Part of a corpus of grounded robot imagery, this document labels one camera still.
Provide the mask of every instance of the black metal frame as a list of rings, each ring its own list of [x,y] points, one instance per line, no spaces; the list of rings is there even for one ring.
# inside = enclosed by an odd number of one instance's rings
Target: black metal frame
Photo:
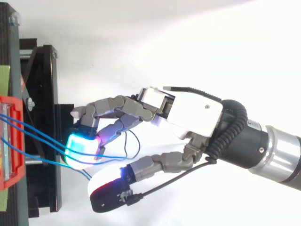
[[[13,97],[22,99],[19,59],[18,26],[10,23],[9,17],[15,10],[7,3],[0,2],[0,65],[10,66],[9,92]],[[27,226],[26,176],[8,189],[6,212],[0,212],[0,225]]]
[[[13,12],[9,4],[0,3],[0,65],[11,66],[9,95],[23,99],[24,122],[62,141],[64,131],[73,125],[70,111],[74,105],[58,104],[55,49],[51,45],[37,47],[36,39],[19,40],[18,26],[9,21]],[[32,49],[31,57],[20,60],[21,49]],[[24,89],[21,74],[26,83]],[[32,111],[27,107],[29,97],[35,102]],[[25,152],[60,161],[53,149],[29,136],[24,139]],[[61,206],[60,167],[27,165],[26,176],[8,189],[8,207],[6,212],[0,212],[0,225],[27,226],[28,217],[39,216],[39,207],[57,212]]]
[[[21,59],[21,73],[28,90],[28,93],[23,92],[24,122],[32,124],[55,140],[62,141],[62,131],[73,125],[70,111],[74,105],[58,104],[56,59],[53,54],[55,49],[51,45],[37,47],[36,39],[35,41],[21,39],[20,47],[32,49],[29,59]],[[26,105],[29,97],[35,102],[31,112]],[[28,136],[25,136],[25,150],[29,154],[39,155],[51,161],[60,161],[56,151]],[[39,216],[39,207],[49,207],[50,212],[60,210],[62,206],[60,172],[59,166],[50,164],[26,166],[30,218]]]

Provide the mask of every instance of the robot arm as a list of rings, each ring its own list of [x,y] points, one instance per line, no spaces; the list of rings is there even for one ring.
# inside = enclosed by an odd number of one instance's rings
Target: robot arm
[[[99,150],[104,152],[104,145],[121,132],[142,121],[172,131],[180,139],[190,138],[183,153],[144,156],[118,169],[109,181],[101,180],[105,170],[94,175],[88,191],[95,212],[136,203],[144,195],[133,194],[130,185],[158,171],[178,173],[185,170],[179,176],[182,177],[201,166],[215,164],[218,158],[301,190],[301,139],[248,120],[245,108],[236,101],[221,101],[191,88],[148,88],[142,89],[137,99],[118,96],[99,100],[75,108],[71,114],[79,118],[77,132],[97,137],[98,153]],[[100,117],[119,119],[96,133]],[[203,153],[208,155],[207,163],[193,167]]]

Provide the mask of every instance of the red plastic bin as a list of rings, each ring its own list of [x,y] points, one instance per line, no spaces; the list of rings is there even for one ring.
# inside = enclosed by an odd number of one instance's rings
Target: red plastic bin
[[[7,97],[7,96],[0,96],[0,104],[8,104],[9,105],[9,116],[23,121],[23,103],[22,100],[17,99],[15,97]],[[17,127],[23,129],[23,125],[18,124],[14,121],[10,121],[12,124],[16,125]],[[18,131],[17,129],[9,126],[9,134],[10,134],[10,143],[15,148],[24,152],[24,135],[22,132]],[[13,149],[10,149],[10,173],[9,179],[5,178],[4,175],[4,163],[2,156],[2,151],[0,150],[0,191],[9,188],[10,186],[14,185],[18,182],[24,175],[25,175],[25,159],[24,155],[21,153],[16,152]]]

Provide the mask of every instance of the white wall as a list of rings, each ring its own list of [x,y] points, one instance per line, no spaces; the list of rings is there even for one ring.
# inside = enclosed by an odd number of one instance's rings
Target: white wall
[[[9,2],[22,16],[22,37],[59,51],[60,103],[85,105],[147,86],[192,86],[240,101],[250,119],[301,136],[299,0]],[[182,149],[147,123],[134,131],[140,157]],[[123,142],[107,153],[122,154]],[[131,148],[134,153],[133,139]],[[158,174],[133,187],[143,192],[173,176]],[[62,169],[62,186],[62,209],[31,219],[31,226],[301,225],[300,191],[222,161],[105,214],[92,211],[81,175]]]

